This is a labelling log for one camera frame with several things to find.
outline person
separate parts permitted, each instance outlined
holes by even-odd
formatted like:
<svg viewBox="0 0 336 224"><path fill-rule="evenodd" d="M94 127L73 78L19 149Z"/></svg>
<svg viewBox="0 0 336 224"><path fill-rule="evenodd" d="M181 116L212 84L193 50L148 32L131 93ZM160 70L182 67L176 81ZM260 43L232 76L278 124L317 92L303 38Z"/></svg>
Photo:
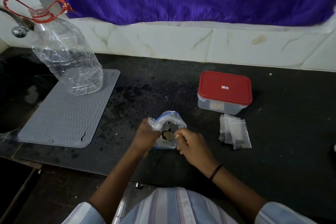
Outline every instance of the person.
<svg viewBox="0 0 336 224"><path fill-rule="evenodd" d="M79 204L64 224L111 223L126 186L142 158L145 158L159 131L151 131L144 119L128 150L88 202ZM201 134L186 128L175 132L177 150L187 161L211 179L230 199L247 222L256 224L310 224L311 219L288 207L268 202L227 171L212 156ZM208 198L184 188L157 188L121 221L122 224L236 224Z"/></svg>

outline food storage container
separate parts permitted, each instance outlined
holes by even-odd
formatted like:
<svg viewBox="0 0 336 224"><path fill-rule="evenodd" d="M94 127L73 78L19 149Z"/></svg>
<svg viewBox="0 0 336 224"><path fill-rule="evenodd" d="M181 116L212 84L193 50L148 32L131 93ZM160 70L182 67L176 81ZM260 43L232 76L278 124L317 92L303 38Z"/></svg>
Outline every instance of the food storage container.
<svg viewBox="0 0 336 224"><path fill-rule="evenodd" d="M241 75L205 71L197 96L199 108L235 115L252 103L251 81Z"/></svg>

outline striped shirt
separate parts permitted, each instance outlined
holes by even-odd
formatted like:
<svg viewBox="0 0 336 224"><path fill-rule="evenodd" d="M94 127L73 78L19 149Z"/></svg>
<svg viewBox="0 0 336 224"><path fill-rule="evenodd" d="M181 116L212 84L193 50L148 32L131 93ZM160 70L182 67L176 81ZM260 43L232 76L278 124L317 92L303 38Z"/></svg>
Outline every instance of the striped shirt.
<svg viewBox="0 0 336 224"><path fill-rule="evenodd" d="M63 224L103 224L99 212L89 203L79 204ZM133 208L121 224L237 224L208 198L184 188L158 188ZM288 207L268 202L255 224L313 224Z"/></svg>

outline countertop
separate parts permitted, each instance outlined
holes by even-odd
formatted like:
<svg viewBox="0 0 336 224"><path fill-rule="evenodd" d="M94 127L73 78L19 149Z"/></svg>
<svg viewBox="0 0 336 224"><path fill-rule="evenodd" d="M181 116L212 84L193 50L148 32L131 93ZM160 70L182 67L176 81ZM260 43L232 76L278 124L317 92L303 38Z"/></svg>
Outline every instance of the countertop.
<svg viewBox="0 0 336 224"><path fill-rule="evenodd" d="M14 158L107 175L143 118L174 110L203 134L219 162L262 196L304 215L336 220L336 73L96 55L103 68L121 74L91 144L16 144ZM237 116L246 120L252 149L221 143L220 113L198 108L205 70L250 78L253 103ZM177 150L150 150L131 180L225 198Z"/></svg>

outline red plastic strap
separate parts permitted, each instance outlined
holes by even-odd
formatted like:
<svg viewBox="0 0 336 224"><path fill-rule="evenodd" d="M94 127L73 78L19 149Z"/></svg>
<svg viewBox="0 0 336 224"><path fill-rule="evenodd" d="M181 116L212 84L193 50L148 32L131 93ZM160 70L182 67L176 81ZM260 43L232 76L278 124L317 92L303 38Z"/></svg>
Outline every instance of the red plastic strap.
<svg viewBox="0 0 336 224"><path fill-rule="evenodd" d="M28 5L22 3L20 0L15 0L15 1L17 1L17 2L19 2L20 4L24 5L24 6L27 7L28 9L31 9L31 10L35 11L35 10L32 9L31 7L29 7ZM74 12L74 10L71 8L71 6L70 6L67 2L65 2L65 0L55 0L51 5L48 6L48 8L47 8L48 12L47 12L47 13L45 13L45 14L43 14L43 15L40 15L40 16L35 16L35 18L42 18L42 17L44 17L44 16L50 14L51 17L48 18L48 19L46 19L46 20L36 20L35 18L29 18L29 17L23 16L23 15L21 15L21 14L17 14L16 12L12 11L11 9L8 8L7 2L8 2L8 0L3 0L3 5L4 5L4 7L5 7L8 11L10 11L11 13L13 13L13 14L15 14L15 15L17 15L17 16L20 16L20 17L22 17L22 18L26 18L26 19L28 19L28 20L32 20L32 21L35 22L35 23L47 23L47 22L53 21L53 20L56 19L58 16L60 16L60 15L63 14L63 13L65 13L65 11L71 11L71 12ZM50 9L54 4L56 4L56 2L60 2L60 3L62 3L62 11L61 11L60 13L56 14L56 15L53 15L51 12L49 12L49 9Z"/></svg>

